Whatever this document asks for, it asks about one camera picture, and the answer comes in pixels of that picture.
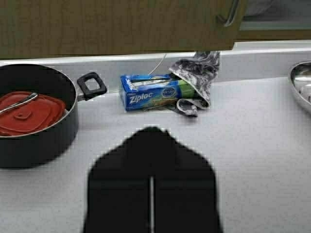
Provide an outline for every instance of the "speckled countertop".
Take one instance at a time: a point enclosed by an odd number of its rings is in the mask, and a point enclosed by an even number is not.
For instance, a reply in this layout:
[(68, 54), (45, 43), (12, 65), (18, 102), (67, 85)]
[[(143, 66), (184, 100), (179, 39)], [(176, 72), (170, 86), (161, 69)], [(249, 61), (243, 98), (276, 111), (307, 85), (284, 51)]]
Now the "speckled countertop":
[(170, 110), (126, 113), (118, 93), (78, 103), (80, 130), (62, 156), (0, 170), (0, 232), (80, 232), (91, 165), (149, 125), (213, 165), (225, 232), (311, 232), (311, 116), (286, 77), (214, 83), (211, 99), (197, 119)]

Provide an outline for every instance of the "gray patterned cloth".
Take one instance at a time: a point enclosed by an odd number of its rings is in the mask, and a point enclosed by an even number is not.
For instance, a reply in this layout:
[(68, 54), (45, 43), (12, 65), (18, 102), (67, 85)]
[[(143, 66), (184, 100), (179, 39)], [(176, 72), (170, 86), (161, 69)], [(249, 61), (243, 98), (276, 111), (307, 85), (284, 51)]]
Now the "gray patterned cloth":
[(210, 106), (210, 86), (218, 75), (220, 52), (196, 52), (191, 59), (181, 59), (174, 63), (169, 70), (179, 78), (189, 83), (197, 95), (192, 99), (179, 99), (176, 106), (169, 108), (190, 117), (197, 117), (199, 109)]

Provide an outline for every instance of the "cabinet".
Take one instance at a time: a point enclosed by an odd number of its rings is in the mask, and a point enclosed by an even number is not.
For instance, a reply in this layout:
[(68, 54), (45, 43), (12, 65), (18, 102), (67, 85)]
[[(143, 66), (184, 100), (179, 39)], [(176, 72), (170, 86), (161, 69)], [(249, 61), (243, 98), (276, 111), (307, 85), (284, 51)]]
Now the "cabinet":
[(0, 58), (229, 50), (246, 2), (1, 0)]

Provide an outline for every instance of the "cabinet door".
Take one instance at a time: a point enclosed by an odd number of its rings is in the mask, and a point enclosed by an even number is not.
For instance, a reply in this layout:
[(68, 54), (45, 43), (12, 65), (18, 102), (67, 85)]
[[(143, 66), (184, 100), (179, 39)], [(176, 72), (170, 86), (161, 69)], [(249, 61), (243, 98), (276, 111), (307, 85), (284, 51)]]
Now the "cabinet door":
[[(239, 1), (233, 23), (225, 27)], [(246, 0), (1, 0), (0, 58), (229, 50)]]
[(310, 0), (249, 0), (239, 40), (311, 39)]

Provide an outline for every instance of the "black object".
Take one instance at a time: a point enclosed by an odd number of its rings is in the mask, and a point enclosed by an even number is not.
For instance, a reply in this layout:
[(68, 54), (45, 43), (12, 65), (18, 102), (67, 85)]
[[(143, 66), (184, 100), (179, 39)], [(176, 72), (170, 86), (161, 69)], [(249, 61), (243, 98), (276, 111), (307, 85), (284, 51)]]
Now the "black object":
[(84, 233), (149, 233), (152, 227), (222, 232), (211, 166), (158, 128), (137, 132), (93, 166)]
[[(89, 90), (89, 88), (86, 86), (86, 81), (90, 79), (94, 79), (99, 84), (99, 89)], [(82, 76), (81, 78), (78, 79), (77, 83), (84, 93), (85, 100), (90, 100), (98, 95), (103, 95), (107, 92), (107, 88), (104, 82), (95, 72)]]
[[(91, 96), (88, 92), (84, 93), (85, 99), (104, 93), (106, 88), (96, 73), (91, 73), (87, 78), (96, 79), (101, 89), (92, 91)], [(68, 111), (60, 121), (39, 132), (0, 136), (0, 167), (30, 168), (46, 163), (64, 152), (78, 131), (78, 94), (74, 83), (60, 71), (30, 64), (0, 67), (0, 80), (0, 97), (14, 91), (36, 92), (61, 99)]]

